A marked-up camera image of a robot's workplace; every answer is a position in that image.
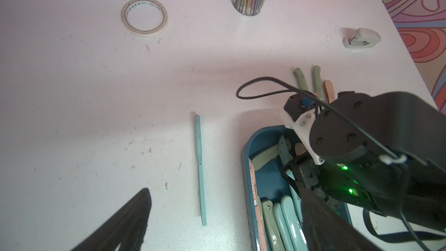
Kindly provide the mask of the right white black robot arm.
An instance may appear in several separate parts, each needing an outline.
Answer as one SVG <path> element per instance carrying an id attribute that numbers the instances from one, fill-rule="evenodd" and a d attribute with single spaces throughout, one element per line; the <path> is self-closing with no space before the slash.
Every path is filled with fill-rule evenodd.
<path id="1" fill-rule="evenodd" d="M 283 121 L 306 151 L 282 176 L 300 192 L 443 232 L 446 117 L 408 92 L 344 92 L 329 108 L 295 94 Z"/>

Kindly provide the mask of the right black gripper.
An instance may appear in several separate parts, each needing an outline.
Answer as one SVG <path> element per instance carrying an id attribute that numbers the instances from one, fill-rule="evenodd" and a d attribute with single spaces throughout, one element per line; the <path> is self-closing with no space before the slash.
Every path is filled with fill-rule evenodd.
<path id="1" fill-rule="evenodd" d="M 349 213 L 345 203 L 335 200 L 325 192 L 321 180 L 321 167 L 314 163 L 308 153 L 295 158 L 290 153 L 285 153 L 280 156 L 280 160 L 281 176 L 298 196 L 301 196 L 299 189 L 309 189 L 335 212 Z"/>

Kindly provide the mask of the teal knife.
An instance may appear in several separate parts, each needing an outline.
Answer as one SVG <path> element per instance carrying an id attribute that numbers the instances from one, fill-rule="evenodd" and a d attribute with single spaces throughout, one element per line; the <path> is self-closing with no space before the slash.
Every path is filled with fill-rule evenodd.
<path id="1" fill-rule="evenodd" d="M 199 180 L 199 201 L 200 201 L 200 216 L 202 220 L 202 226 L 207 225 L 206 217 L 206 201 L 204 192 L 204 174 L 203 174 L 203 153 L 202 153 L 202 133 L 201 133 L 201 120 L 198 114 L 194 115 L 194 129 L 195 129 L 195 149 L 197 159 L 197 170 Z"/>

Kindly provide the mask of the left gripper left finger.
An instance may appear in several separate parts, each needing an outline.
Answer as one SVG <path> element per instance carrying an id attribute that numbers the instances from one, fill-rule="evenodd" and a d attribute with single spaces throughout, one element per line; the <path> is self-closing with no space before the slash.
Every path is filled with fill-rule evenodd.
<path id="1" fill-rule="evenodd" d="M 151 207 L 150 192 L 143 188 L 74 250 L 140 251 Z"/>

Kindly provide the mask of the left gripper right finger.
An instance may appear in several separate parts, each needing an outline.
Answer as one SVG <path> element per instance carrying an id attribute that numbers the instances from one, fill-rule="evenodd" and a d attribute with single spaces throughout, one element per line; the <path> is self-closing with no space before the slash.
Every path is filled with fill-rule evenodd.
<path id="1" fill-rule="evenodd" d="M 311 190 L 300 190 L 303 232 L 310 251 L 378 251 Z"/>

